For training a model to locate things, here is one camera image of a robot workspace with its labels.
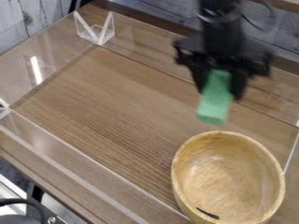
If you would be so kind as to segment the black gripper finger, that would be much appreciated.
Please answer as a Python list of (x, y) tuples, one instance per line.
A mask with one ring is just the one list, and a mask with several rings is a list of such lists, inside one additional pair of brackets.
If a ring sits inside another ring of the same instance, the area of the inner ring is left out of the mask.
[(210, 68), (201, 63), (190, 65), (190, 77), (193, 79), (198, 93), (201, 93), (205, 87), (209, 77), (209, 71)]
[(234, 100), (240, 100), (248, 84), (248, 72), (242, 70), (233, 70), (230, 74), (230, 88), (229, 91)]

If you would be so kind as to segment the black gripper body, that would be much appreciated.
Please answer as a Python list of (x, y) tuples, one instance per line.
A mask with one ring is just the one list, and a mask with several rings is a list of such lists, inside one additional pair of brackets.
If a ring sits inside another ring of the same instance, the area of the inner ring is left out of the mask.
[(192, 64), (204, 64), (209, 70), (246, 71), (248, 76), (269, 75), (273, 54), (242, 32), (242, 15), (233, 13), (198, 13), (201, 33), (177, 38), (172, 42), (176, 63), (190, 71)]

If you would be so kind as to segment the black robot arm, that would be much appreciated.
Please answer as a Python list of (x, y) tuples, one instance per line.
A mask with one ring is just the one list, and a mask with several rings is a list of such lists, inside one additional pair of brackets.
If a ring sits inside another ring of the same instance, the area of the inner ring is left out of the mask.
[(269, 75), (273, 53), (244, 33), (241, 0), (198, 2), (196, 18), (201, 23), (201, 33), (193, 33), (172, 42), (174, 60), (178, 65), (188, 67), (200, 93), (208, 84), (209, 72), (228, 72), (228, 91), (238, 100), (248, 79), (254, 75)]

